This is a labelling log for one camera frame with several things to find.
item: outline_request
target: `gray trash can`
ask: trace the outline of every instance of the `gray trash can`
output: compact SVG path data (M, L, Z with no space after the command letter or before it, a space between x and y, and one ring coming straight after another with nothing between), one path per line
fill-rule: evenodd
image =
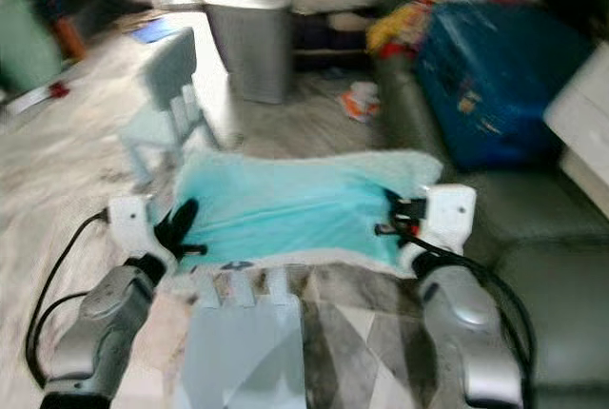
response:
M291 0L203 0L216 47L246 100L283 103L292 76Z

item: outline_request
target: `gray tile floor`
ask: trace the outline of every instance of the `gray tile floor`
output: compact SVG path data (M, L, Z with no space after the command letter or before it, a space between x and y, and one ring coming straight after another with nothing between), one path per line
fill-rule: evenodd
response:
M378 147L374 127L347 119L336 96L360 75L299 75L282 106L247 103L228 78L202 14L172 15L196 29L195 86L226 150L269 157L313 157ZM147 99L141 65L162 46L107 33L89 58L66 73L71 93L17 118L0 115L0 399L33 408L41 393L29 378L22 340L29 311L54 259L75 227L133 179L117 129ZM190 143L196 150L200 142ZM174 169L156 167L151 193L169 195ZM88 289L125 258L101 225L74 247L49 298ZM347 265L292 267L304 307L304 356L310 408L419 408L433 389L433 354L421 330L412 286ZM41 357L69 323L65 308L49 323ZM160 294L113 408L167 406L181 362L189 305ZM406 360L407 351L414 352Z

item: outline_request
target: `gray leather sofa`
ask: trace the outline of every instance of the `gray leather sofa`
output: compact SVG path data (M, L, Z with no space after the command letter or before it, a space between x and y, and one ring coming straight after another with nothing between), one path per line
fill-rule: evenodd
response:
M384 0L385 11L400 0ZM539 409L609 408L609 221L558 169L460 173L451 163L410 62L375 63L389 147L444 162L445 182L475 187L466 255L509 282L538 337Z

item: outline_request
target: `blue suitcase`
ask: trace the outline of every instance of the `blue suitcase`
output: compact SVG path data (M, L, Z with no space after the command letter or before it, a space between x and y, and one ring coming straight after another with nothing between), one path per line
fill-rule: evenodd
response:
M533 7L437 6L416 69L455 164L554 163L561 143L542 114L592 49Z

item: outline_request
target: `light blue towel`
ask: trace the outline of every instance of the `light blue towel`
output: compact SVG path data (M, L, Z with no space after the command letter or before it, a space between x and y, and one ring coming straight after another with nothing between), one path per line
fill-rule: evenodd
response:
M415 151L281 161L194 154L178 178L176 205L198 200L185 243L206 243L208 253L184 258L182 268L329 247L397 267L396 238L374 234L388 218L384 191L422 197L441 172L440 162Z

